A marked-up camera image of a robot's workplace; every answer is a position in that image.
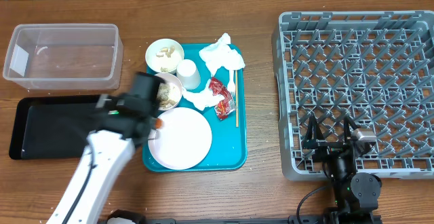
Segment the orange carrot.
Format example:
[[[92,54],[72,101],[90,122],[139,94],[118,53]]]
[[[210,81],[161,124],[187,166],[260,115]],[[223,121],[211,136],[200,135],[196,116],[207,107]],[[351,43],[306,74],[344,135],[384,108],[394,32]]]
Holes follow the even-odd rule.
[[[159,129],[160,127],[162,127],[162,124],[163,124],[163,122],[160,119],[156,118],[154,129]]]

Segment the white bowl with peanuts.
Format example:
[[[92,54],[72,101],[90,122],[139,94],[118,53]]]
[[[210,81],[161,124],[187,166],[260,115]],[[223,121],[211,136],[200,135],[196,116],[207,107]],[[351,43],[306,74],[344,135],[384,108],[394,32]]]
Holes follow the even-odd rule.
[[[145,52],[146,65],[155,73],[174,74],[183,59],[184,49],[173,39],[158,39]]]

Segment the pink bowl with food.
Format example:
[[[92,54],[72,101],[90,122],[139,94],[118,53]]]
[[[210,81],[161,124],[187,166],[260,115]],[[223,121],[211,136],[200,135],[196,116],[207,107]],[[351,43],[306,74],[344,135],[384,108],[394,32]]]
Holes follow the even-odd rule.
[[[182,98],[183,86],[177,76],[170,73],[158,73],[157,77],[164,80],[159,86],[157,100],[159,110],[168,111],[178,106]]]

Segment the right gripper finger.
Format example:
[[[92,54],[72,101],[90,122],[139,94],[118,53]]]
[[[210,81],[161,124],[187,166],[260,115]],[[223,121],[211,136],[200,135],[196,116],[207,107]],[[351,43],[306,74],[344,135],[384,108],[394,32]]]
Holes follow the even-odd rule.
[[[353,119],[346,115],[344,117],[344,142],[350,143],[351,141],[356,141],[358,139],[356,129],[359,126],[353,121]]]
[[[310,115],[307,133],[303,138],[303,143],[316,143],[318,140],[324,141],[325,138],[314,115]]]

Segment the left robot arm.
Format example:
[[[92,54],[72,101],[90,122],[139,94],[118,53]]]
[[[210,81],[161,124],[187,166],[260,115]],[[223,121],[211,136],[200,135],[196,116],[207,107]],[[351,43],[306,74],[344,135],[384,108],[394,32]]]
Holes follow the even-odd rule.
[[[97,223],[117,177],[160,126],[157,94],[164,82],[138,72],[129,92],[100,96],[96,129],[86,136],[80,162],[49,223]]]

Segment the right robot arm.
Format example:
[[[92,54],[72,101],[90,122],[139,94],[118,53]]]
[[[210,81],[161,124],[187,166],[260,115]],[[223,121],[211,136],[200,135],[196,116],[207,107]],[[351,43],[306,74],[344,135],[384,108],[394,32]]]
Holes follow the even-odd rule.
[[[378,208],[382,181],[374,174],[359,172],[356,159],[369,153],[376,144],[376,135],[369,128],[358,126],[350,117],[344,118],[342,141],[328,142],[315,116],[310,116],[302,147],[312,149],[312,160],[320,162],[330,181],[306,194],[296,209],[299,223],[381,223],[373,215]],[[302,216],[302,204],[313,194],[332,188],[335,207],[326,208],[319,216]]]

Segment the white paper cup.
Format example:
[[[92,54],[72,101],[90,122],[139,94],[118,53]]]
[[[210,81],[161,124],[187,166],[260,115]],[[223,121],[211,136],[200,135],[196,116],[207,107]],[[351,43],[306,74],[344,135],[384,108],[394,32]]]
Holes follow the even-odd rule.
[[[189,59],[184,59],[178,63],[176,76],[186,90],[194,90],[201,83],[201,77],[197,66]]]

